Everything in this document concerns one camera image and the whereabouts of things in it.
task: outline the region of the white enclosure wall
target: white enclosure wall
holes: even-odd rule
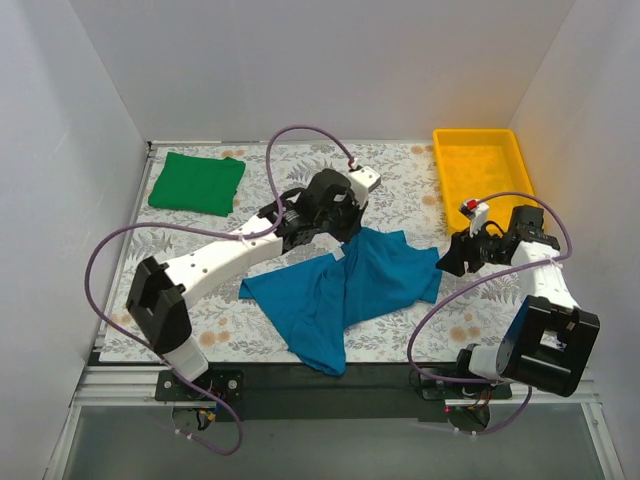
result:
[[[504,127],[573,1],[71,3],[145,139],[235,141]]]
[[[68,0],[3,0],[0,18],[0,478],[37,479],[98,324],[84,265],[127,221],[145,144]]]
[[[634,0],[577,0],[512,122],[573,235],[571,291],[602,322],[591,365],[627,478],[640,478],[638,25]]]

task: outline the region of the patterned table surface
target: patterned table surface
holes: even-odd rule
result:
[[[363,224],[380,231],[404,230],[410,245],[448,247],[442,197],[432,147],[428,144],[349,144],[348,148],[382,175],[382,185],[370,197]],[[148,198],[162,171],[167,152],[198,157],[235,157],[247,164],[227,218],[149,207]],[[258,208],[273,201],[264,170],[265,145],[160,147],[152,160],[138,221],[162,221],[210,230],[229,231],[243,224]],[[345,172],[346,160],[333,145],[286,144],[273,151],[273,172],[279,191],[306,186],[324,167]],[[111,318],[140,335],[125,309],[125,300],[140,260],[155,255],[159,261],[184,255],[211,239],[165,230],[139,229],[127,246],[126,261],[119,278]],[[248,276],[329,253],[338,243],[329,235],[287,255],[251,268]],[[500,267],[485,266],[482,274]],[[470,283],[477,275],[458,279],[444,274],[438,298],[442,299]],[[216,288],[190,310],[193,335],[212,362],[299,362],[271,322],[253,300],[238,300],[242,277]],[[471,341],[486,345],[499,342],[519,306],[516,278],[502,277],[468,292],[441,310],[423,329],[414,356],[425,361],[453,361],[460,348]],[[410,308],[362,322],[345,332],[347,361],[403,362],[415,325],[432,308],[418,302]],[[112,328],[107,329],[100,360],[111,362],[156,361],[156,357]]]

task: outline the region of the yellow plastic bin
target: yellow plastic bin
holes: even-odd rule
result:
[[[533,194],[511,130],[440,128],[433,131],[433,143],[449,234],[469,226],[469,220],[458,210],[465,200],[508,190]],[[525,204],[537,206],[522,197],[491,200],[489,219],[506,230],[513,207]]]

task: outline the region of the green cloth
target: green cloth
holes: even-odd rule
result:
[[[218,160],[170,152],[149,205],[226,217],[233,211],[233,196],[244,169],[244,162],[229,157]]]

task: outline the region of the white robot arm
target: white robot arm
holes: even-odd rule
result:
[[[346,175],[324,169],[306,189],[281,195],[284,217],[274,232],[250,240],[215,241],[163,264],[154,257],[144,259],[136,270],[127,309],[153,351],[187,380],[196,379],[208,369],[208,362],[191,336],[188,310],[218,285],[309,243],[318,233],[349,242],[360,231],[369,193],[380,182],[380,175],[369,167],[352,169]],[[265,231],[276,218],[274,202],[231,233]]]
[[[451,248],[437,266],[457,276],[476,272],[485,263],[521,266],[560,255],[558,240],[544,233],[543,210],[513,209],[509,229],[487,232],[489,207],[477,200],[460,211],[471,223],[454,233]],[[471,344],[458,355],[458,372],[489,380],[515,380],[561,396],[571,395],[582,376],[600,329],[596,315],[580,309],[551,262],[518,272],[523,301],[499,345]],[[541,343],[544,333],[556,335],[557,348]]]

